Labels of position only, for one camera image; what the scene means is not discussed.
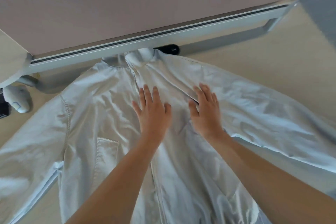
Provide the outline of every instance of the person's right hand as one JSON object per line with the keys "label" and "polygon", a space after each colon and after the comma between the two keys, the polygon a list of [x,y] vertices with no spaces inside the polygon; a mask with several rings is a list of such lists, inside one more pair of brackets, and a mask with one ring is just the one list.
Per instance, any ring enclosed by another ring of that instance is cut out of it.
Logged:
{"label": "person's right hand", "polygon": [[199,84],[200,88],[194,86],[198,96],[199,110],[194,100],[189,100],[189,110],[195,130],[205,139],[217,137],[223,133],[221,126],[221,112],[218,99],[215,93],[211,93],[208,85]]}

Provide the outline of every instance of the beige floor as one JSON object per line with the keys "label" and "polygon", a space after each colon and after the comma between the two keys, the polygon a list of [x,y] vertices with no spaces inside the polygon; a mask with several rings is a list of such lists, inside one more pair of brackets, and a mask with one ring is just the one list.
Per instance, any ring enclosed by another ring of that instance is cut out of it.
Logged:
{"label": "beige floor", "polygon": [[[301,5],[265,36],[188,56],[274,88],[336,122],[336,50]],[[35,103],[34,111],[54,96],[36,90],[31,93]],[[0,120],[0,144],[10,138],[32,113],[13,113]],[[322,192],[336,189],[336,174],[285,158],[267,149],[247,143],[245,145]],[[59,224],[57,194],[55,184],[19,223]]]}

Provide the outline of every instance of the jacket sleeve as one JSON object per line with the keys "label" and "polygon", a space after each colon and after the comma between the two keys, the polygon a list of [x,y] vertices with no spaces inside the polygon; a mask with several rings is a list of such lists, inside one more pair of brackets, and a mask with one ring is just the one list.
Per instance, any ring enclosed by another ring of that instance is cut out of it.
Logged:
{"label": "jacket sleeve", "polygon": [[63,165],[69,125],[58,95],[0,149],[0,223],[19,221],[46,192]]}

